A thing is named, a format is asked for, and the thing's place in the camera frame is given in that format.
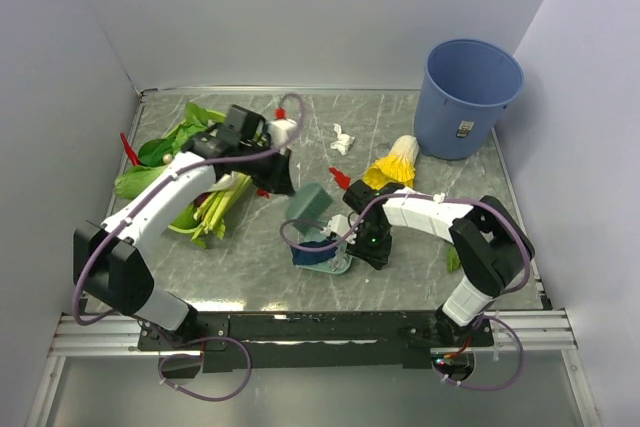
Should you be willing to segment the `teal hand brush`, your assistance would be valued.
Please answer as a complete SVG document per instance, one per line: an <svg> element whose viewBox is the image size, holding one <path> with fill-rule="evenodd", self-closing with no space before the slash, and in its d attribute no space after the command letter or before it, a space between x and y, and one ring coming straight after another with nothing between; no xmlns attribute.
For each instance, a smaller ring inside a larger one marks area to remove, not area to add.
<svg viewBox="0 0 640 427"><path fill-rule="evenodd" d="M332 204L332 197L320 184L310 183L301 187L289 199L285 219L293 220L292 226L301 235L307 235L316 226L324 228L324 214Z"/></svg>

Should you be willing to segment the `teal dustpan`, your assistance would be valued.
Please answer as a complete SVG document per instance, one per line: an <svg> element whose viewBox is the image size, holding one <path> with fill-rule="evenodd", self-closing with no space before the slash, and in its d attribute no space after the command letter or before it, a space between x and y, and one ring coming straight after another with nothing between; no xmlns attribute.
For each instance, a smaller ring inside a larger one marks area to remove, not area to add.
<svg viewBox="0 0 640 427"><path fill-rule="evenodd" d="M324 247L335 241L335 235L325 235L321 231L309 231L304 235L301 245L304 247ZM323 252L306 252L291 247L292 263L295 267L330 275L346 273L353 262L353 257L346 252L346 243L333 250Z"/></svg>

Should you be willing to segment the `dark blue scrap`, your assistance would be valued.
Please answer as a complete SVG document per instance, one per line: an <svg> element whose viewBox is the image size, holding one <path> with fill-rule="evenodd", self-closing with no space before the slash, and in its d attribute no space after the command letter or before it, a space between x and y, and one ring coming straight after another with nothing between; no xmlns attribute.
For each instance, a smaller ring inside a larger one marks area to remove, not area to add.
<svg viewBox="0 0 640 427"><path fill-rule="evenodd" d="M327 262L336 255L337 248L329 248L332 243L332 240L325 239L303 242L298 247L292 247L292 263L296 266L307 267Z"/></svg>

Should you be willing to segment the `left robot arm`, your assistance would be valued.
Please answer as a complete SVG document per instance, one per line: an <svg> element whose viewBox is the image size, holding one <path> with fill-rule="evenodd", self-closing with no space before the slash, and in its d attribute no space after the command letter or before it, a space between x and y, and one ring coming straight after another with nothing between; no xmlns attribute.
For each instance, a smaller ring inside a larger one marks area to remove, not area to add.
<svg viewBox="0 0 640 427"><path fill-rule="evenodd" d="M256 187L291 196L289 144L303 122L266 121L233 105L223 122L195 133L141 194L98 224L85 222L73 234L72 315L83 326L79 301L88 293L112 311L154 324L176 349L199 334L198 312L159 287L147 265L151 248L186 207L234 172Z"/></svg>

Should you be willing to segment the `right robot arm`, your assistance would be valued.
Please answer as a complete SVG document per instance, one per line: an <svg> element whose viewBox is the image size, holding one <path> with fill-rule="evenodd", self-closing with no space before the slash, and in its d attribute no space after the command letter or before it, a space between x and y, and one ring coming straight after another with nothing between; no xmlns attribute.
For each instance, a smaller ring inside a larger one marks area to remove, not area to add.
<svg viewBox="0 0 640 427"><path fill-rule="evenodd" d="M403 227L449 243L463 277L438 308L438 337L459 345L481 313L499 297L528 282L535 249L517 222L495 197L478 201L421 194L399 183L376 190L359 180L343 202L358 214L348 224L352 239L346 252L376 270L388 263L391 230Z"/></svg>

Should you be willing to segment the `celery stalks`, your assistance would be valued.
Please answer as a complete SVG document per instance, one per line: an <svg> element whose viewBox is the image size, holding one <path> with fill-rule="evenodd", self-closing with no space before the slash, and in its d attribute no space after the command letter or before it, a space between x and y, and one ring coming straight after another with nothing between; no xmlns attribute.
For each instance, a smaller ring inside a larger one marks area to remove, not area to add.
<svg viewBox="0 0 640 427"><path fill-rule="evenodd" d="M239 174L229 189L209 193L195 210L194 219L197 224L191 233L191 241L200 247L205 247L207 236L213 235L218 239L223 239L226 234L225 215L250 186L250 177Z"/></svg>

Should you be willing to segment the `white crumpled paper scrap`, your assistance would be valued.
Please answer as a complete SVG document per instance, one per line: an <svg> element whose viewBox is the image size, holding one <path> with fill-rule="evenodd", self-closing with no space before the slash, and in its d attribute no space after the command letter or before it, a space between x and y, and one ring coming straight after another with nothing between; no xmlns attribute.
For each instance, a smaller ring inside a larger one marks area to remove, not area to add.
<svg viewBox="0 0 640 427"><path fill-rule="evenodd" d="M339 152L342 156L346 156L355 141L355 137L343 131L340 124L333 124L333 131L336 139L330 144L330 148Z"/></svg>

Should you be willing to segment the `green paper scrap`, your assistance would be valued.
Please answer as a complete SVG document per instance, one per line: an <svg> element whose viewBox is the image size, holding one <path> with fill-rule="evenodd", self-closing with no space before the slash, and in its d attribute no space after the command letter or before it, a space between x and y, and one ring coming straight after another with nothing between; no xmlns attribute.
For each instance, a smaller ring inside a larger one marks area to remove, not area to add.
<svg viewBox="0 0 640 427"><path fill-rule="evenodd" d="M446 269L449 273L453 273L461 269L461 260L454 246L450 246L447 251Z"/></svg>

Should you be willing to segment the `green napa cabbage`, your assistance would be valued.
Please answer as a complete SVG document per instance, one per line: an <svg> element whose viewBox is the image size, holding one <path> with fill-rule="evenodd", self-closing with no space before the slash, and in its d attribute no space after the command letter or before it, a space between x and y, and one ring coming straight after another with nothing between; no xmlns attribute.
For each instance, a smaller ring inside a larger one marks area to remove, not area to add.
<svg viewBox="0 0 640 427"><path fill-rule="evenodd" d="M169 135L169 138L173 140L172 148L174 151L180 151L193 135L207 130L216 123L222 123L226 117L222 112L204 109L194 102L186 103L184 114L184 120Z"/></svg>

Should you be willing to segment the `green plastic basket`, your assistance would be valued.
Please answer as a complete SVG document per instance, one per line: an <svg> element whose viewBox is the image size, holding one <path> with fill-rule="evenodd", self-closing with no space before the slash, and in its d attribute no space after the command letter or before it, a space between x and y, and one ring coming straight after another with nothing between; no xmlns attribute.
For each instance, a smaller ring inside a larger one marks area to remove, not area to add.
<svg viewBox="0 0 640 427"><path fill-rule="evenodd" d="M174 151L171 154L175 156L179 151ZM168 163L168 155L166 154L163 158L165 164ZM214 190L212 187L208 188L203 194L200 194L195 200L193 200L186 210L179 215L171 224L170 229L179 233L190 234L195 230L197 221L194 219L194 213L197 207L204 201L205 197L212 192L227 190L230 187L223 187L222 189Z"/></svg>

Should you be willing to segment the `dark green leaf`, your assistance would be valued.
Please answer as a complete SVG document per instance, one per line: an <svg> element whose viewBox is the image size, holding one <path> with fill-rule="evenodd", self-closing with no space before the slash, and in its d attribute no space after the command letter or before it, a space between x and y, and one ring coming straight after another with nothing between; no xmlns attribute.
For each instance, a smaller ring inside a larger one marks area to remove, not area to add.
<svg viewBox="0 0 640 427"><path fill-rule="evenodd" d="M158 167L165 164L163 158L173 153L174 140L159 138L143 144L138 150L137 157L140 164L146 167Z"/></svg>

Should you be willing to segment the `green bok choy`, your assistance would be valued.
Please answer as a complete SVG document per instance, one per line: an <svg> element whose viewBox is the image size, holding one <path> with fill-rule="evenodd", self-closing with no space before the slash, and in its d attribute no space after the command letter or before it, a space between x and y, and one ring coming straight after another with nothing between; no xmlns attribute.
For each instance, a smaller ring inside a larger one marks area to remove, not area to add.
<svg viewBox="0 0 640 427"><path fill-rule="evenodd" d="M114 181L114 194L119 199L133 200L151 185L166 169L165 166L132 166Z"/></svg>

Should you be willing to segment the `red chili pepper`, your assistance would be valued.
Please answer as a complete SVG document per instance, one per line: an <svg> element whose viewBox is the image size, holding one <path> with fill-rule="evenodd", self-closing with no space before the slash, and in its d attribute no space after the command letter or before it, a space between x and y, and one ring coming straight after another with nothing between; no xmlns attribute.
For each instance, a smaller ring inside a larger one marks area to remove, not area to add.
<svg viewBox="0 0 640 427"><path fill-rule="evenodd" d="M129 162L133 165L133 166L139 166L140 165L140 160L135 152L135 150L132 148L131 144L129 143L128 137L121 132L120 133L120 140L124 149L124 154L127 157L127 159L129 160Z"/></svg>

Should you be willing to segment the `blue plastic bucket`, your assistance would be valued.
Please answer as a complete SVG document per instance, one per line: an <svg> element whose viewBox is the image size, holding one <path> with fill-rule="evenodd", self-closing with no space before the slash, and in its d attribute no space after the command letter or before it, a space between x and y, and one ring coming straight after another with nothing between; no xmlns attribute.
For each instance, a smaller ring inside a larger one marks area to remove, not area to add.
<svg viewBox="0 0 640 427"><path fill-rule="evenodd" d="M497 46L473 39L435 46L425 61L414 118L421 153L443 160L476 153L523 84L519 63Z"/></svg>

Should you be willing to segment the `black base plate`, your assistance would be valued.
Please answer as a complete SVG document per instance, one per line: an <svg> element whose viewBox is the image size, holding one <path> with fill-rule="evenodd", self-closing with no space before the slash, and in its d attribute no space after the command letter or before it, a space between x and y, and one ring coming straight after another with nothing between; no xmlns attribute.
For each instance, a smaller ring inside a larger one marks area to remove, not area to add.
<svg viewBox="0 0 640 427"><path fill-rule="evenodd" d="M204 372L399 365L428 369L437 352L488 348L487 321L459 327L438 311L202 312L191 340L141 330L138 349L193 354Z"/></svg>

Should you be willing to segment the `aluminium frame rail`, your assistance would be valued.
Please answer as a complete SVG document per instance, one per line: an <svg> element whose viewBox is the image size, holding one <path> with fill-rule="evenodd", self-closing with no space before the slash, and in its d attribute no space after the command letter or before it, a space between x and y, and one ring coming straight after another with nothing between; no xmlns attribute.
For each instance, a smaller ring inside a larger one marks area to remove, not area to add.
<svg viewBox="0 0 640 427"><path fill-rule="evenodd" d="M516 343L530 351L575 350L577 341L569 325L567 315L561 311L502 311L496 316L498 324L484 325L470 334L467 351L494 349L515 350ZM325 344L342 346L348 344L374 344L390 338L387 334L346 337L341 335L304 336L296 331L292 335L269 335L241 341L246 344L298 346ZM178 351L179 348L163 340L157 334L142 328L136 321L124 317L80 327L72 318L63 316L58 324L49 348L51 357L114 357L122 355L151 355Z"/></svg>

